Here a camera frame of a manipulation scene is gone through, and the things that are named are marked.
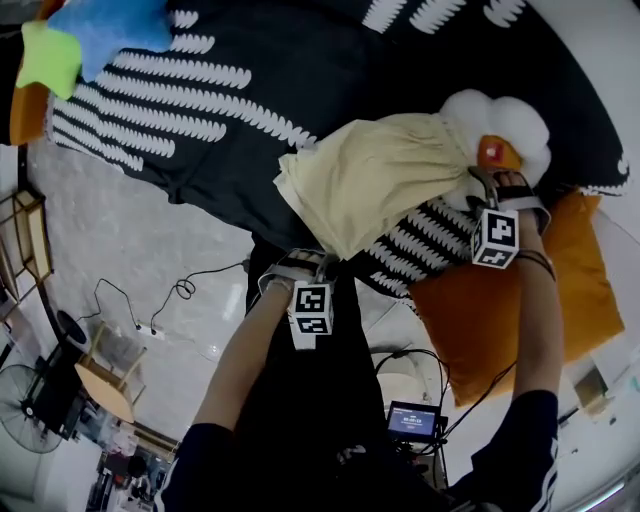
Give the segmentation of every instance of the forearm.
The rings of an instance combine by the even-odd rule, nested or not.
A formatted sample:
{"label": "forearm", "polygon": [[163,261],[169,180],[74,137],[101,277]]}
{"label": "forearm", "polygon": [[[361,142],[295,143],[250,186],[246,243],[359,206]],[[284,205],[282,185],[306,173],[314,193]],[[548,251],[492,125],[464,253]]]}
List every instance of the forearm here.
{"label": "forearm", "polygon": [[227,344],[213,374],[196,423],[235,428],[240,411],[267,360],[271,338],[289,303],[291,292],[269,287]]}
{"label": "forearm", "polygon": [[[545,254],[537,233],[521,233],[520,245]],[[516,262],[522,291],[514,399],[532,389],[557,393],[564,333],[556,284],[542,265],[528,259]]]}

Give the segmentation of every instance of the electronic device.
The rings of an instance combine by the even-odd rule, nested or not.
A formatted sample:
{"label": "electronic device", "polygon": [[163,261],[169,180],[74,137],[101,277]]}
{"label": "electronic device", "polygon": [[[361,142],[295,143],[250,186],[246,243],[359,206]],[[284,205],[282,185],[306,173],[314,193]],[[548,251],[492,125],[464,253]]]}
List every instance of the electronic device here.
{"label": "electronic device", "polygon": [[387,430],[392,438],[409,443],[433,443],[440,423],[440,407],[391,402]]}

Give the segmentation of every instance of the pale yellow fabric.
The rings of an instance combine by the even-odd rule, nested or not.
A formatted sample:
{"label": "pale yellow fabric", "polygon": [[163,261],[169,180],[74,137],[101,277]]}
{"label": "pale yellow fabric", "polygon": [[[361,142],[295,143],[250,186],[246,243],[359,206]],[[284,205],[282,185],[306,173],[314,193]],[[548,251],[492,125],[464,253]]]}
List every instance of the pale yellow fabric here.
{"label": "pale yellow fabric", "polygon": [[419,204],[456,188],[470,165],[438,115],[353,121],[280,158],[280,194],[325,250],[350,259]]}

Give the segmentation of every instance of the black blanket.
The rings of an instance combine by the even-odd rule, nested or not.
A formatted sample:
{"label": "black blanket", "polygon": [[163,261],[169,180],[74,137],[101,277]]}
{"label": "black blanket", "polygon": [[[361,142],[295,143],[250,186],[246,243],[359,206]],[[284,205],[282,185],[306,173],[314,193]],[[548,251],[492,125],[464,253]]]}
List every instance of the black blanket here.
{"label": "black blanket", "polygon": [[[521,0],[173,0],[174,47],[123,51],[56,100],[51,136],[285,248],[317,242],[272,184],[283,153],[356,119],[437,112],[474,88],[547,123],[547,202],[618,195],[628,167],[590,82]],[[358,276],[406,285],[468,257],[469,219],[431,201],[356,257]]]}

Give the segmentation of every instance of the black sleeve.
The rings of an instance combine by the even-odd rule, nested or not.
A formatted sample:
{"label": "black sleeve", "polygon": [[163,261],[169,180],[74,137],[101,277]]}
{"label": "black sleeve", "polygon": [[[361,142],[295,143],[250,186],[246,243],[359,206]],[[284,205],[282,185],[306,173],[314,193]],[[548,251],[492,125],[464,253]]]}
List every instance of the black sleeve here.
{"label": "black sleeve", "polygon": [[511,404],[473,471],[450,489],[458,504],[491,503],[509,512],[548,512],[558,477],[558,398],[530,391]]}
{"label": "black sleeve", "polygon": [[233,433],[211,424],[194,425],[185,436],[162,489],[155,512],[199,510],[211,499],[211,486],[224,488],[231,477]]}

